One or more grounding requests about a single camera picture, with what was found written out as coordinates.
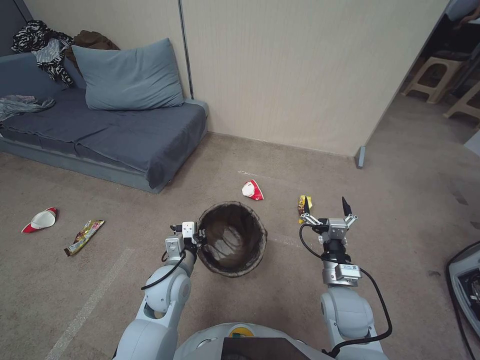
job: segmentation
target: red and white cup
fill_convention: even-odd
[[[21,230],[21,232],[28,234],[51,227],[55,224],[57,213],[58,210],[56,207],[49,207],[48,209],[39,212],[33,217],[31,222]]]
[[[255,180],[247,181],[245,185],[243,185],[243,188],[241,189],[241,193],[245,195],[247,198],[251,198],[253,200],[264,199],[262,190],[260,190],[260,187]]]

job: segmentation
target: plastic stool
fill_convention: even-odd
[[[443,114],[444,117],[449,118],[453,114],[460,112],[471,115],[479,120],[476,130],[480,130],[480,109],[467,105],[467,103],[480,91],[480,81],[475,84],[470,90],[466,92],[458,101],[450,108],[446,113]]]
[[[417,90],[422,93],[427,93],[428,100],[426,101],[429,104],[437,104],[445,92],[448,90],[447,86],[452,82],[453,77],[463,66],[465,61],[450,60],[440,57],[431,56],[420,68],[420,70],[415,74],[413,79],[407,85],[405,90],[401,93],[406,96],[410,91]],[[440,81],[435,87],[419,84],[419,80],[423,74],[428,70],[432,65],[445,65],[446,71],[445,74],[441,77]]]

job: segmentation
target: trash bin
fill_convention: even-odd
[[[198,257],[212,272],[238,278],[255,269],[264,256],[267,231],[258,215],[238,201],[227,201],[206,210],[198,221],[206,244]]]

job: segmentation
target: floor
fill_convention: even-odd
[[[0,154],[0,353],[111,359],[138,310],[140,287],[161,265],[169,225],[228,200],[252,207],[268,230],[263,261],[238,279],[198,262],[179,342],[214,324],[243,321],[329,349],[319,302],[322,264],[298,239],[297,198],[308,194],[317,217],[341,216],[341,196],[359,217],[347,250],[387,303],[393,334],[382,346],[389,358],[467,359],[444,265],[479,238],[480,158],[462,146],[476,123],[445,119],[443,110],[397,97],[367,145],[363,170],[349,157],[208,134],[158,195]],[[265,200],[242,196],[252,178]],[[53,227],[20,233],[51,206],[60,211]],[[90,219],[106,222],[67,257],[63,249]],[[320,251],[313,235],[308,242]],[[358,292],[384,331],[367,279]]]

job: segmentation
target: snack wrapper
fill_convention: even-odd
[[[104,224],[105,220],[90,220],[85,224],[82,230],[75,236],[73,244],[63,249],[67,256],[71,256],[80,251],[81,248],[90,240],[90,238],[97,232]]]
[[[305,198],[306,201],[308,202],[308,208],[312,209],[314,204],[312,203],[312,197],[308,195],[300,195],[298,198],[298,214],[302,215],[305,212]],[[301,218],[298,219],[299,224],[303,224],[305,221],[302,220]]]

